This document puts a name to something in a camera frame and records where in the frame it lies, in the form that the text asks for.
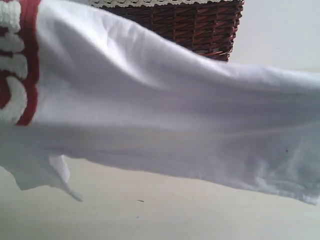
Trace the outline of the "white t-shirt red lettering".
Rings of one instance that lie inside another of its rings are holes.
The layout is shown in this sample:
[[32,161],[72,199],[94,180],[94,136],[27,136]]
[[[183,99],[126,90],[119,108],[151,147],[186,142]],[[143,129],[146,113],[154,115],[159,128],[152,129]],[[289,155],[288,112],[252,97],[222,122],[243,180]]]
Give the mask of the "white t-shirt red lettering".
[[0,3],[0,165],[76,200],[65,157],[320,200],[320,75],[195,54],[69,0]]

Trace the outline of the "dark brown wicker basket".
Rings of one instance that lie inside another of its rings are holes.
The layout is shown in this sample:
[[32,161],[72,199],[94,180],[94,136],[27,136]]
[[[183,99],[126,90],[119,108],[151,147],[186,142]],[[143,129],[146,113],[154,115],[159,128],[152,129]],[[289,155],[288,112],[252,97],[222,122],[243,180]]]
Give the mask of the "dark brown wicker basket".
[[102,7],[201,56],[227,62],[244,1]]

